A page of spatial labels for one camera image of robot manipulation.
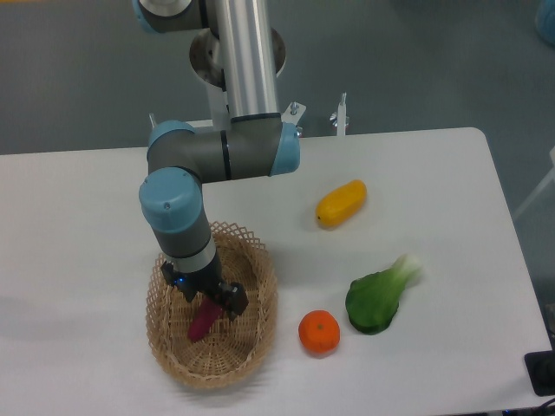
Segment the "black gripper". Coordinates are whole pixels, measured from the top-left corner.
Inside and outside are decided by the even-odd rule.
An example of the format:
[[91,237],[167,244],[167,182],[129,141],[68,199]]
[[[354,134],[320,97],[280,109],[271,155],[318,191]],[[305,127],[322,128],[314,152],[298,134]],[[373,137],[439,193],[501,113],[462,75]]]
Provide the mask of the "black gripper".
[[207,314],[213,320],[226,314],[230,321],[234,321],[248,306],[247,294],[241,283],[222,282],[222,265],[218,254],[201,270],[177,271],[172,263],[165,261],[160,271],[166,284],[176,288],[188,303],[198,293],[207,296]]

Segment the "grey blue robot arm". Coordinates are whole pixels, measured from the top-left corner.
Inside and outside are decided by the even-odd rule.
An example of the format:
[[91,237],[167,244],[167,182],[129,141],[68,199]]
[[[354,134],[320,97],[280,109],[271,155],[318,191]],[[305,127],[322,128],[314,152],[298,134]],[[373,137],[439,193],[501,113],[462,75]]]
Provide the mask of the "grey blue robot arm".
[[212,50],[210,83],[225,95],[225,126],[207,133],[168,120],[153,125],[148,175],[140,186],[142,213],[166,256],[167,284],[191,301],[207,296],[230,318],[248,304],[245,289],[222,277],[202,187],[225,180],[294,172],[300,164],[297,128],[278,109],[272,30],[264,1],[136,1],[137,19],[156,33],[198,29]]

